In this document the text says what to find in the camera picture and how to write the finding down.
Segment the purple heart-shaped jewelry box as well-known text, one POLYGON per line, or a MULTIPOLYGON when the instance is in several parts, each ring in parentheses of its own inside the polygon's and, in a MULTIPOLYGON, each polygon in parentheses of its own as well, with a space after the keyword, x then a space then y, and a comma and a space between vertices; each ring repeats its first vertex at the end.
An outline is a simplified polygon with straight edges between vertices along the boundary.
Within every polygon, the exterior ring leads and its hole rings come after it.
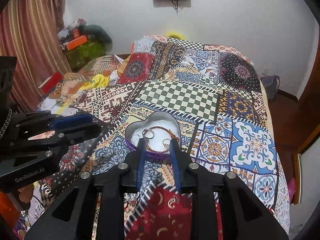
POLYGON ((155 158, 169 155, 170 142, 176 139, 181 145, 181 129, 170 113, 157 111, 147 119, 134 121, 125 129, 125 140, 131 149, 136 149, 139 139, 146 141, 146 152, 155 158))

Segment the yellow garment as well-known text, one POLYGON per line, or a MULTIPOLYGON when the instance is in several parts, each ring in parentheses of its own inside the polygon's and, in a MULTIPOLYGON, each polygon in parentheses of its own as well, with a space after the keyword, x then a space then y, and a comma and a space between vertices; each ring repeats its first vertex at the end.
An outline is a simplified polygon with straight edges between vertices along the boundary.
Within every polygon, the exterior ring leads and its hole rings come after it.
POLYGON ((93 88, 100 88, 100 87, 107 87, 110 81, 109 76, 104 76, 102 74, 97 74, 90 81, 85 82, 81 87, 80 90, 88 90, 93 88))

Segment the red box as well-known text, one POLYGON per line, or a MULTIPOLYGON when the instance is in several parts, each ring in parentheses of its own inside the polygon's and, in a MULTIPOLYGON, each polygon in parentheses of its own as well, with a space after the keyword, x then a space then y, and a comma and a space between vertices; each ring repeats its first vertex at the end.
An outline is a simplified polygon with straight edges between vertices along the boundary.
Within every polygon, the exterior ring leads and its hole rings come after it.
POLYGON ((55 89, 61 80, 63 80, 63 75, 60 72, 55 72, 39 86, 39 89, 43 95, 47 95, 55 89))

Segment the striped patterned blanket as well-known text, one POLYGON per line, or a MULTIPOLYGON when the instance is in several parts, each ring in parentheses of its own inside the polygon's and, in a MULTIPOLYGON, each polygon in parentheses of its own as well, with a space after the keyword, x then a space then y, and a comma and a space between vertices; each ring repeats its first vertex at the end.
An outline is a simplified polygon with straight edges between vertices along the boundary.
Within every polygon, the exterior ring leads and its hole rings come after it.
POLYGON ((63 104, 68 98, 74 95, 80 87, 88 84, 97 74, 108 76, 114 70, 118 69, 122 62, 123 59, 114 54, 93 59, 78 72, 65 74, 49 94, 48 98, 55 99, 59 101, 60 104, 63 104))

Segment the orange box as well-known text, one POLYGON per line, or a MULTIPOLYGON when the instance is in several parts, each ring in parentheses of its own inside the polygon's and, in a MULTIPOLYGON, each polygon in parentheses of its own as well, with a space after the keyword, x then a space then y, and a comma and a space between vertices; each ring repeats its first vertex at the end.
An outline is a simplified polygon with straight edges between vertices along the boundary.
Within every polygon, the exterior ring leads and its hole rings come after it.
POLYGON ((74 40, 72 40, 71 42, 68 42, 66 44, 66 49, 68 51, 84 44, 87 42, 87 36, 86 35, 82 35, 82 36, 79 36, 78 38, 75 38, 74 40))

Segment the colourful patchwork bedspread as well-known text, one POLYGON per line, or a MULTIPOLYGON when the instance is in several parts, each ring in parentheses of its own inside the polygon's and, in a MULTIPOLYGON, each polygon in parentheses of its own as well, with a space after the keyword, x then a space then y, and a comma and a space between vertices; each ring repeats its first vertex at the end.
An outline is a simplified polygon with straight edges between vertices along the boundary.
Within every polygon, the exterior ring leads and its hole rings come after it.
POLYGON ((289 192, 266 92, 247 57, 231 46, 147 36, 133 44, 118 70, 115 85, 83 87, 67 103, 112 128, 72 146, 59 170, 38 182, 32 224, 81 172, 109 171, 146 135, 142 187, 124 197, 126 239, 189 238, 191 195, 175 186, 168 157, 173 138, 209 172, 234 172, 289 231, 289 192))

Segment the striped brown curtain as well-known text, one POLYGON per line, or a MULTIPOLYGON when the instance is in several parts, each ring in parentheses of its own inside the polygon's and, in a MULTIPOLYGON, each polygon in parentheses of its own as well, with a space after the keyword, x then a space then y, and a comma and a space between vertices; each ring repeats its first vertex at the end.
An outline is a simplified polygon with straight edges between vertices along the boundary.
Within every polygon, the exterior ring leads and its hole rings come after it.
POLYGON ((1 55, 17 59, 9 98, 21 112, 37 109, 48 77, 71 71, 57 36, 64 10, 65 0, 9 0, 1 12, 1 55))

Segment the brown wooden door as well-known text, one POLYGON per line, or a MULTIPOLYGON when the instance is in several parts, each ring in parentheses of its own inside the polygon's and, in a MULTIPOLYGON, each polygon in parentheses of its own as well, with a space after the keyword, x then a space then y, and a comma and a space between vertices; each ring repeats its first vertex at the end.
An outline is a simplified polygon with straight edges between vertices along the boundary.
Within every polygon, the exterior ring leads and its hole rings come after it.
POLYGON ((319 137, 319 49, 306 87, 300 98, 279 90, 268 102, 276 149, 291 193, 297 204, 302 196, 299 156, 319 137))

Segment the grey backpack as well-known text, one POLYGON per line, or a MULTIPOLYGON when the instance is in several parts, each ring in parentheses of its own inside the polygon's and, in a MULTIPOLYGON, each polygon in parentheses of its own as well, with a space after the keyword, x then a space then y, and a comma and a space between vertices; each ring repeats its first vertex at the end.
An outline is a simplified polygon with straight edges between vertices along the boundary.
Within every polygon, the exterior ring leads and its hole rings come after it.
POLYGON ((260 79, 266 91, 268 100, 273 100, 280 86, 280 77, 277 75, 272 75, 264 76, 260 79))

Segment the yellow round object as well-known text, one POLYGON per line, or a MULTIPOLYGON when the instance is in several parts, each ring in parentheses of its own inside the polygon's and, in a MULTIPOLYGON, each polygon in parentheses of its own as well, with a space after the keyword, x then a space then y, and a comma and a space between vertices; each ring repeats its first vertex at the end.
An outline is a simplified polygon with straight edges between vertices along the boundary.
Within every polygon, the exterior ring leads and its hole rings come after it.
POLYGON ((178 40, 186 40, 186 37, 182 33, 179 33, 177 31, 167 31, 165 33, 165 36, 169 38, 175 38, 178 40))

